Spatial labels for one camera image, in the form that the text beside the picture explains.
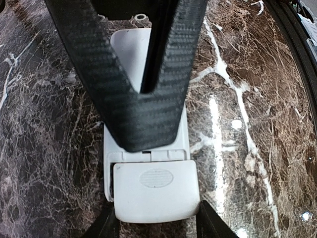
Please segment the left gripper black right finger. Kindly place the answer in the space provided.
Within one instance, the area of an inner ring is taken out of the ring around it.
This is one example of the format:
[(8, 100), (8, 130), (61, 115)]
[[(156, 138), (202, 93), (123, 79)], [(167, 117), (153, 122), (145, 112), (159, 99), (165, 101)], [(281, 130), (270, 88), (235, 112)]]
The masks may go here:
[(203, 200), (198, 210), (198, 238), (238, 238), (210, 204)]

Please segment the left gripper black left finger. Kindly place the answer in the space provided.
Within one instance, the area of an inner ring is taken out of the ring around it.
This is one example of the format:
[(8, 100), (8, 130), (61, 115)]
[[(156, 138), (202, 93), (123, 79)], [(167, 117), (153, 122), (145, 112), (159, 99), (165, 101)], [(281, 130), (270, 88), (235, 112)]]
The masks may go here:
[(106, 207), (81, 238), (119, 238), (120, 222), (114, 207)]

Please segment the white battery cover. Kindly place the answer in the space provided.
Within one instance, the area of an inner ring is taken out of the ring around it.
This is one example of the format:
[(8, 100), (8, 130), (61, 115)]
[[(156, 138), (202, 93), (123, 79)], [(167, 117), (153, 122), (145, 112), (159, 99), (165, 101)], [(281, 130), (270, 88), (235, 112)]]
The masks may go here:
[(153, 224), (190, 218), (200, 203), (196, 163), (115, 164), (113, 198), (115, 216), (122, 222)]

